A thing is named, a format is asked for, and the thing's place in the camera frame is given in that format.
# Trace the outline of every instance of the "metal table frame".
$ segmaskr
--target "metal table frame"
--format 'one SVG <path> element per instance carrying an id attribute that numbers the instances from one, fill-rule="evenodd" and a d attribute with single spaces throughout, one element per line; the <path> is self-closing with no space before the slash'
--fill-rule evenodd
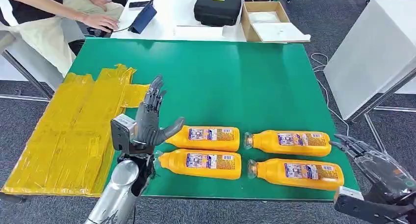
<path id="1" fill-rule="evenodd" d="M 29 97 L 29 96 L 18 96 L 18 95 L 9 95 L 9 94 L 0 94 L 0 99 L 16 99 L 16 100 L 31 100 L 31 101 L 45 101 L 49 102 L 52 99 L 52 94 L 37 80 L 29 71 L 24 68 L 18 60 L 16 60 L 12 54 L 7 50 L 4 50 L 1 54 L 17 71 L 19 71 L 31 84 L 33 84 L 43 95 L 41 97 Z M 10 201 L 14 203 L 23 203 L 26 201 L 26 198 L 23 196 L 15 196 L 4 194 L 0 192 L 0 200 Z"/>
<path id="2" fill-rule="evenodd" d="M 18 100 L 32 100 L 32 101 L 46 101 L 49 102 L 52 99 L 52 94 L 37 80 L 29 71 L 27 71 L 21 64 L 16 60 L 12 54 L 5 50 L 1 54 L 17 71 L 19 71 L 31 84 L 33 84 L 45 97 L 28 97 L 18 95 L 0 94 L 0 98 L 4 99 L 18 99 Z"/>
<path id="3" fill-rule="evenodd" d="M 397 90 L 399 90 L 401 87 L 403 87 L 406 83 L 408 83 L 410 80 L 412 80 L 416 76 L 416 67 L 410 71 L 407 75 L 405 75 L 403 78 L 401 78 L 397 83 L 395 83 L 393 86 L 391 86 L 386 92 L 384 92 L 380 97 L 378 97 L 376 100 L 374 100 L 370 105 L 365 107 L 362 111 L 360 111 L 356 116 L 354 116 L 351 121 L 355 123 L 355 120 L 359 118 L 360 116 L 364 115 L 365 120 L 367 121 L 368 126 L 371 129 L 371 132 L 374 135 L 374 138 L 376 139 L 377 145 L 379 149 L 383 152 L 386 151 L 386 147 L 384 146 L 383 142 L 381 141 L 381 138 L 371 121 L 371 118 L 369 116 L 369 113 L 371 110 L 387 110 L 387 111 L 401 111 L 401 112 L 414 112 L 416 113 L 416 108 L 405 108 L 405 107 L 391 107 L 391 106 L 380 106 L 381 103 L 384 102 L 384 100 L 391 95 L 393 95 Z"/>

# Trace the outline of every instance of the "bottle label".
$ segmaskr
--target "bottle label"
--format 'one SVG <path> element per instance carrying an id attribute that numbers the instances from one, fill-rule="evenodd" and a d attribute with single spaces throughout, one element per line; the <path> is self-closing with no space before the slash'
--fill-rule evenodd
<path id="1" fill-rule="evenodd" d="M 196 141 L 232 141 L 234 140 L 231 128 L 202 129 L 190 128 L 189 139 Z"/>
<path id="2" fill-rule="evenodd" d="M 281 146 L 324 146 L 325 137 L 322 133 L 278 133 Z"/>
<path id="3" fill-rule="evenodd" d="M 286 177 L 335 181 L 338 174 L 334 166 L 285 163 Z"/>
<path id="4" fill-rule="evenodd" d="M 186 166 L 198 169 L 235 169 L 235 158 L 228 154 L 196 154 L 188 153 Z"/>

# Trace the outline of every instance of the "yellow plastic bag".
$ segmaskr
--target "yellow plastic bag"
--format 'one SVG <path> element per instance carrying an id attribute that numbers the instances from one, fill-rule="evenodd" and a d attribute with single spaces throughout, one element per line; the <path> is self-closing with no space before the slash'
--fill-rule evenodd
<path id="1" fill-rule="evenodd" d="M 110 120 L 137 107 L 148 85 L 130 84 L 134 69 L 118 64 L 91 75 L 69 73 L 39 120 L 2 191 L 99 197 L 114 149 Z"/>

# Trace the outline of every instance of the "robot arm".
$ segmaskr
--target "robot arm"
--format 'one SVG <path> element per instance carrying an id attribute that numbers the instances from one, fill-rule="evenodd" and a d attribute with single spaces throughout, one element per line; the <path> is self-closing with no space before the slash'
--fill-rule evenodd
<path id="1" fill-rule="evenodd" d="M 335 135 L 331 142 L 351 157 L 372 183 L 368 194 L 340 187 L 334 202 L 335 210 L 374 224 L 397 222 L 405 217 L 416 220 L 416 181 L 390 155 L 374 150 L 367 143 L 352 137 Z"/>
<path id="2" fill-rule="evenodd" d="M 162 76 L 156 76 L 139 105 L 136 120 L 124 114 L 111 120 L 113 146 L 121 155 L 85 224 L 126 223 L 138 197 L 155 174 L 155 146 L 182 129 L 183 117 L 165 129 L 159 128 L 159 109 L 166 94 L 160 90 L 162 85 Z"/>

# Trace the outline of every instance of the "plastic bottle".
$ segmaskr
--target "plastic bottle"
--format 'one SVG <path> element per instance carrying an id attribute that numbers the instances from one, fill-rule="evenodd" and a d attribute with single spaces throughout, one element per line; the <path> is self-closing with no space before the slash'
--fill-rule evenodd
<path id="1" fill-rule="evenodd" d="M 331 152 L 329 136 L 323 132 L 273 131 L 244 134 L 246 149 L 258 148 L 267 153 L 298 154 L 323 157 Z"/>
<path id="2" fill-rule="evenodd" d="M 269 159 L 255 162 L 250 159 L 248 177 L 260 177 L 278 185 L 328 191 L 344 184 L 341 167 L 337 164 L 307 160 Z"/>
<path id="3" fill-rule="evenodd" d="M 240 131 L 236 127 L 186 126 L 166 140 L 179 148 L 237 151 Z"/>
<path id="4" fill-rule="evenodd" d="M 160 162 L 156 167 L 167 168 L 176 174 L 230 180 L 239 179 L 241 175 L 241 156 L 237 153 L 177 149 L 156 154 Z"/>

